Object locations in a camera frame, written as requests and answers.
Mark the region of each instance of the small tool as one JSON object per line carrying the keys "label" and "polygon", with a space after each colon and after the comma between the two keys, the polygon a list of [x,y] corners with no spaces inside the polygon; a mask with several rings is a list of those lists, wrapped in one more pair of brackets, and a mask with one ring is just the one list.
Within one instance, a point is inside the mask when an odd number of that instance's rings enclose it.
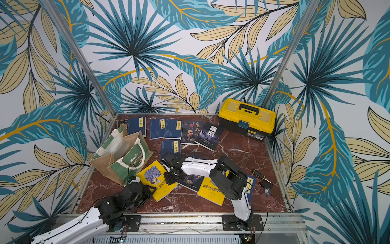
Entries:
{"label": "small tool", "polygon": [[270,182],[262,173],[260,173],[256,169],[252,170],[252,175],[257,176],[260,179],[259,183],[260,183],[261,187],[264,188],[265,194],[269,195],[269,191],[273,187],[272,182]]}

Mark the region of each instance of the tropical leaf wallpaper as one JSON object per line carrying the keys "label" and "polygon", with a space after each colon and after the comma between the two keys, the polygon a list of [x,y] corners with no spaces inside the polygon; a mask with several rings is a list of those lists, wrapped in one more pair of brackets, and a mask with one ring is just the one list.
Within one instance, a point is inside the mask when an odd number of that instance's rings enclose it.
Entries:
{"label": "tropical leaf wallpaper", "polygon": [[[80,47],[88,0],[55,0]],[[111,115],[38,0],[0,1],[2,243],[48,231],[72,205]]]}
{"label": "tropical leaf wallpaper", "polygon": [[268,103],[277,171],[313,243],[390,243],[390,2],[322,0],[311,29]]}

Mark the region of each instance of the book title label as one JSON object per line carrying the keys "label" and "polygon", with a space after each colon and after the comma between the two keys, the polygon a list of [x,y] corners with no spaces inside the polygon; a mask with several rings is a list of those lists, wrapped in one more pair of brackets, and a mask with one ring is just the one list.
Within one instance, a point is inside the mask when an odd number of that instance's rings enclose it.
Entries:
{"label": "book title label", "polygon": [[176,130],[180,130],[181,129],[181,120],[178,120],[176,122]]}
{"label": "book title label", "polygon": [[165,129],[165,119],[160,119],[160,127],[161,129]]}

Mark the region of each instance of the yellow book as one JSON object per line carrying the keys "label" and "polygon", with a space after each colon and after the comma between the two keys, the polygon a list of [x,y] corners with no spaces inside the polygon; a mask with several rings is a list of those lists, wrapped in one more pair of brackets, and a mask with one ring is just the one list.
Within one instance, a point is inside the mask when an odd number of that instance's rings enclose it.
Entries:
{"label": "yellow book", "polygon": [[199,188],[198,196],[201,196],[215,204],[222,206],[225,195],[216,187],[211,179],[205,177],[203,179],[202,185]]}
{"label": "yellow book", "polygon": [[157,188],[153,193],[153,197],[156,201],[163,199],[177,186],[177,183],[168,185],[165,182],[165,172],[165,168],[156,160],[137,174],[144,185]]}

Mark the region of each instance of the book cover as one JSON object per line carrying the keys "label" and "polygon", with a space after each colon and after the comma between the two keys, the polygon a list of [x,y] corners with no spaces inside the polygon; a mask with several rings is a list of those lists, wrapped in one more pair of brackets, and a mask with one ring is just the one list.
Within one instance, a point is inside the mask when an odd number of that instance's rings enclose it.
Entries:
{"label": "book cover", "polygon": [[165,182],[165,172],[166,170],[164,167],[156,160],[137,174],[144,185],[154,186],[157,188],[153,192],[153,198],[156,201],[163,199],[177,186],[177,183],[168,185]]}
{"label": "book cover", "polygon": [[198,196],[201,196],[215,204],[222,206],[225,195],[216,187],[211,179],[205,177],[203,179],[202,185],[198,191]]}
{"label": "book cover", "polygon": [[[248,179],[246,180],[248,183],[250,183],[253,187],[256,186],[256,178],[252,175],[247,175]],[[252,199],[253,192],[255,191],[254,188],[250,184],[246,184],[246,190],[248,191],[246,193],[246,197],[248,198],[248,202],[250,203],[250,200]]]}
{"label": "book cover", "polygon": [[222,134],[222,127],[206,123],[203,125],[199,135],[195,138],[195,142],[211,151],[215,151]]}
{"label": "book cover", "polygon": [[167,119],[165,125],[164,139],[181,139],[182,120]]}
{"label": "book cover", "polygon": [[190,190],[198,192],[202,185],[203,179],[204,176],[200,175],[186,175],[186,177],[183,180],[178,181],[178,183]]}
{"label": "book cover", "polygon": [[199,135],[203,126],[202,121],[183,121],[183,130],[181,132],[181,144],[184,145],[197,145],[195,138]]}
{"label": "book cover", "polygon": [[138,117],[127,120],[127,134],[131,135],[141,131],[142,135],[146,137],[146,118]]}
{"label": "book cover", "polygon": [[160,159],[162,159],[166,153],[170,153],[175,157],[180,158],[180,140],[163,140],[161,143]]}
{"label": "book cover", "polygon": [[149,121],[149,140],[163,138],[165,122],[165,119],[151,119]]}

